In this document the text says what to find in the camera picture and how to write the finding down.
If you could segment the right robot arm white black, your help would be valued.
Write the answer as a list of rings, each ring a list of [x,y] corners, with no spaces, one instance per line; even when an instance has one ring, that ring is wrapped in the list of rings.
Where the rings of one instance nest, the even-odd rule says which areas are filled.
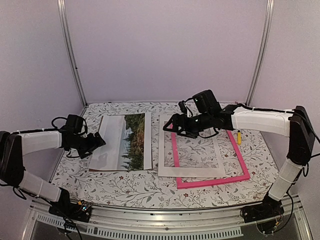
[[[163,126],[164,131],[192,139],[198,138],[201,132],[210,128],[216,135],[219,130],[253,130],[289,138],[286,161],[264,197],[264,203],[258,208],[262,218],[269,218],[278,210],[277,202],[298,180],[303,167],[308,167],[314,157],[314,143],[320,140],[306,109],[300,105],[289,110],[254,108],[242,103],[222,108],[210,89],[195,94],[191,99],[199,114],[188,115],[186,102],[180,101],[178,106],[181,113],[172,115]]]

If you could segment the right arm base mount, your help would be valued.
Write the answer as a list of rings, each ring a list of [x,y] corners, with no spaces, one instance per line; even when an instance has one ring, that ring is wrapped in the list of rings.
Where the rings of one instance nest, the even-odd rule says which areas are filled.
[[[247,205],[241,208],[240,216],[245,223],[273,218],[284,214],[282,202],[274,200],[268,194],[262,202],[256,205]]]

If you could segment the aluminium corner post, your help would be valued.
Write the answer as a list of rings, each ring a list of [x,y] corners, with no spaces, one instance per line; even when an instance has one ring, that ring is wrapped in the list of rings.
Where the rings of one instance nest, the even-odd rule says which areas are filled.
[[[271,26],[272,26],[272,20],[273,20],[273,12],[274,12],[274,5],[275,1],[274,0],[267,0],[266,2],[266,9],[265,9],[265,17],[264,17],[264,24],[263,24],[263,29],[262,29],[262,36],[261,36],[261,41],[258,49],[258,55],[251,79],[251,83],[249,86],[248,94],[245,100],[245,104],[247,106],[250,106],[253,102],[254,95],[256,92],[256,88],[258,85],[267,45],[268,45],[268,40],[269,40],[269,35],[271,31]]]
[[[88,102],[87,102],[85,91],[81,82],[80,74],[78,71],[78,65],[77,65],[77,61],[75,58],[75,53],[72,45],[72,39],[71,39],[67,10],[66,10],[66,1],[57,0],[57,8],[58,8],[61,29],[62,29],[62,35],[65,43],[66,53],[67,53],[69,65],[71,68],[71,73],[73,76],[76,90],[78,92],[80,102],[82,106],[85,108],[88,106]]]

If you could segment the white photo mat board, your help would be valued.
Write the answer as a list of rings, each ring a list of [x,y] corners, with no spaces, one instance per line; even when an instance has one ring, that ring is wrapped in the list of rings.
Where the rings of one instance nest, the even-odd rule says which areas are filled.
[[[168,114],[159,116],[158,176],[222,178],[226,176],[216,137],[187,138],[164,131]]]

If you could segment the right aluminium corner post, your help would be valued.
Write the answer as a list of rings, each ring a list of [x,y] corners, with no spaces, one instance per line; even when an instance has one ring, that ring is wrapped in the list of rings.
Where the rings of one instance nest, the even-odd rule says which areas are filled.
[[[265,9],[265,17],[264,17],[264,24],[263,24],[263,29],[262,29],[262,36],[261,36],[261,41],[258,49],[258,55],[251,79],[251,83],[249,86],[248,94],[245,100],[245,104],[247,106],[250,106],[253,102],[254,95],[256,92],[256,88],[258,85],[267,45],[268,45],[268,40],[269,40],[269,35],[271,31],[271,26],[272,26],[272,20],[273,20],[273,12],[274,12],[274,5],[275,1],[274,0],[267,0],[266,2],[266,9]]]

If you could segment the framed landscape photo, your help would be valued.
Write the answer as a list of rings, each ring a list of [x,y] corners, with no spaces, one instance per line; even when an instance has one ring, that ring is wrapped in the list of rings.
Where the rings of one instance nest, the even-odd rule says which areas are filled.
[[[153,169],[150,112],[103,115],[98,133],[105,145],[93,151],[88,169],[93,172]]]

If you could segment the left aluminium corner post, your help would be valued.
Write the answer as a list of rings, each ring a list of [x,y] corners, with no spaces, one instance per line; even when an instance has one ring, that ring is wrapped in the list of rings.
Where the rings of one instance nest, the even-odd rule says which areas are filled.
[[[57,8],[58,8],[61,29],[62,29],[62,35],[65,43],[66,53],[67,53],[69,65],[71,68],[71,73],[73,76],[76,90],[78,92],[80,102],[82,106],[85,108],[88,106],[88,102],[87,102],[85,91],[81,82],[80,74],[78,71],[78,65],[77,65],[77,61],[75,58],[75,53],[72,45],[72,39],[71,39],[67,10],[66,10],[66,1],[57,0]]]

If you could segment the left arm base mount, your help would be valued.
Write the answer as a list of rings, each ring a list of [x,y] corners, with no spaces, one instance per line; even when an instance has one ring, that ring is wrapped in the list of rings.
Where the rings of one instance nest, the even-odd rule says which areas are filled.
[[[50,201],[48,212],[55,216],[88,223],[92,214],[91,204],[84,200],[71,202],[70,193],[63,188],[60,190],[58,202]]]

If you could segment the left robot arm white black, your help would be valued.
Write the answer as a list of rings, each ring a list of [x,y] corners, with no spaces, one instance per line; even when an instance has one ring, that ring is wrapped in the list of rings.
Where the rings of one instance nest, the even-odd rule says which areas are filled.
[[[1,131],[0,180],[4,187],[55,204],[63,217],[70,217],[75,210],[69,192],[50,183],[43,168],[52,167],[61,150],[74,150],[75,158],[85,159],[106,143],[98,132],[88,132],[83,117],[70,114],[64,121],[60,127],[53,123],[50,128]]]

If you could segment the aluminium front rail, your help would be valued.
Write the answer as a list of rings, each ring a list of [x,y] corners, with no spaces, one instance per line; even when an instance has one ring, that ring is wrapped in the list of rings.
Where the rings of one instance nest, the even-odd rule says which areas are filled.
[[[24,240],[313,240],[297,195],[282,200],[284,213],[246,222],[242,207],[139,209],[93,205],[89,222],[76,228],[34,200],[27,212]]]

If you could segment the yellow handled screwdriver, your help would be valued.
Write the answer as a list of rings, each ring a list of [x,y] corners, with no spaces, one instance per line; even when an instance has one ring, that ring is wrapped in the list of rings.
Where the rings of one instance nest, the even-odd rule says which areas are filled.
[[[237,131],[237,144],[239,146],[242,144],[242,133],[240,130]]]

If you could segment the pink wooden photo frame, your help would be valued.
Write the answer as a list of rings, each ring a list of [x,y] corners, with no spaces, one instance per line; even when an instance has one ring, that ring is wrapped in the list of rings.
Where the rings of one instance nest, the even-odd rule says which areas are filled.
[[[232,132],[230,130],[227,130],[226,133],[227,133],[229,140],[233,146],[234,152],[235,152],[236,157],[239,161],[239,165],[242,169],[243,175],[231,176],[231,177],[226,177],[226,178],[216,178],[216,179],[210,179],[210,180],[199,180],[199,181],[193,181],[193,182],[191,182],[191,181],[184,182],[181,177],[177,177],[176,178],[176,186],[177,186],[178,190],[231,184],[231,183],[247,181],[250,179],[249,171],[246,167],[245,161],[243,159],[243,156],[239,150],[239,147],[236,143],[236,140],[235,140]]]

